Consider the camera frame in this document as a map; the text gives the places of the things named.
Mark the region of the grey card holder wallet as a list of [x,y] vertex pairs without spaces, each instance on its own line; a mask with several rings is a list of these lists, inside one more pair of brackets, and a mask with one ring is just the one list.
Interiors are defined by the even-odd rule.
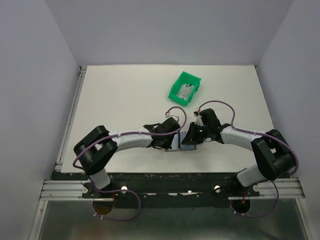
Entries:
[[177,134],[174,135],[172,143],[171,143],[171,148],[166,149],[166,152],[181,152],[181,151],[193,151],[196,150],[197,147],[195,144],[182,144],[182,140],[185,138],[187,135],[186,131],[181,131]]

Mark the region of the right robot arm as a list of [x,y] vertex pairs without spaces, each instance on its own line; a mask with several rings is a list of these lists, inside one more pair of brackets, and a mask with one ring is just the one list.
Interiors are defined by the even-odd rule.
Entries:
[[274,181],[296,167],[293,153],[286,146],[282,134],[272,129],[262,135],[235,130],[228,123],[221,124],[213,109],[207,108],[195,114],[183,145],[199,145],[206,139],[220,144],[235,145],[252,151],[256,164],[236,174],[230,183],[230,191],[241,196],[248,187],[261,181]]

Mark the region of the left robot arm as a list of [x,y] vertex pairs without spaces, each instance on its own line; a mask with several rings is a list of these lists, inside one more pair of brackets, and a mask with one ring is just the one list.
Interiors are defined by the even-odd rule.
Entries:
[[73,151],[85,174],[93,181],[93,191],[104,198],[111,191],[111,180],[105,166],[116,152],[132,148],[170,149],[175,135],[169,133],[180,127],[177,116],[168,116],[162,123],[146,124],[136,130],[146,134],[123,135],[99,125],[78,142]]

